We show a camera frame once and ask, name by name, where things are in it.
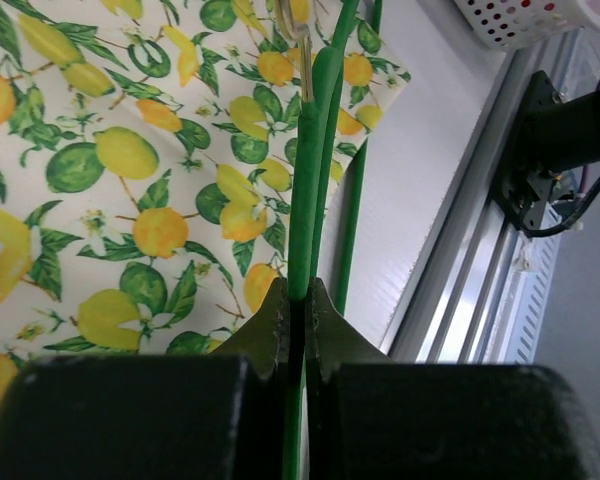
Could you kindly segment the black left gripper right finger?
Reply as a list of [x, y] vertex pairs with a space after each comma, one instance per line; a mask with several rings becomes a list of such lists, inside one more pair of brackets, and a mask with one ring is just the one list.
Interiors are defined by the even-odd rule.
[[313, 277], [305, 303], [305, 352], [308, 370], [319, 382], [328, 382], [349, 364], [392, 364], [335, 308], [322, 279]]

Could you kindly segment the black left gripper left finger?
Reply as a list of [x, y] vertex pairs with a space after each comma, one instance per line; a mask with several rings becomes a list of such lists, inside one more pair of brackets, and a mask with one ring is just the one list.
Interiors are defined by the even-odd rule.
[[286, 380], [290, 357], [290, 302], [288, 281], [276, 278], [253, 316], [215, 348], [213, 356], [245, 356], [257, 376]]

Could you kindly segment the lemon print skirt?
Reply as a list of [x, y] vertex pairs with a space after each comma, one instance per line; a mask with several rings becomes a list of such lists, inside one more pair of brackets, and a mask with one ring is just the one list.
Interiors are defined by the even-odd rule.
[[45, 354], [207, 353], [288, 263], [271, 1], [0, 1], [0, 402]]

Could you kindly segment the green clothes hanger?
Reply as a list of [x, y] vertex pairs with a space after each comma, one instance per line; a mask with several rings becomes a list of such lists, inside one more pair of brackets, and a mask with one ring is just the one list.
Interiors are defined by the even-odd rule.
[[308, 370], [305, 352], [305, 303], [310, 279], [316, 276], [326, 206], [326, 193], [344, 75], [345, 47], [357, 24], [355, 1], [344, 2], [333, 38], [319, 52], [312, 51], [308, 25], [294, 18], [291, 4], [279, 1], [276, 15], [300, 46], [301, 111], [292, 186], [288, 297], [290, 302], [290, 357], [287, 379], [277, 380], [282, 394], [280, 476], [301, 476], [302, 446], [309, 448], [313, 479], [347, 479], [346, 391], [361, 370], [371, 364], [342, 365], [328, 382]]

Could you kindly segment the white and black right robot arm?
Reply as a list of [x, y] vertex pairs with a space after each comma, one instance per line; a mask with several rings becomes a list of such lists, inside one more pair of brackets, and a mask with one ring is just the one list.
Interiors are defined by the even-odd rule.
[[546, 72], [535, 72], [510, 139], [517, 170], [559, 173], [599, 162], [600, 79], [592, 92], [563, 102]]

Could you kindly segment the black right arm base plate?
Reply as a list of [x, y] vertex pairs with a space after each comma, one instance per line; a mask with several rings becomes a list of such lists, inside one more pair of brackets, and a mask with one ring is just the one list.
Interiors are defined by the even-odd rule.
[[547, 73], [533, 73], [491, 183], [491, 197], [505, 220], [528, 238], [544, 236], [550, 195], [558, 174], [567, 169], [571, 113]]

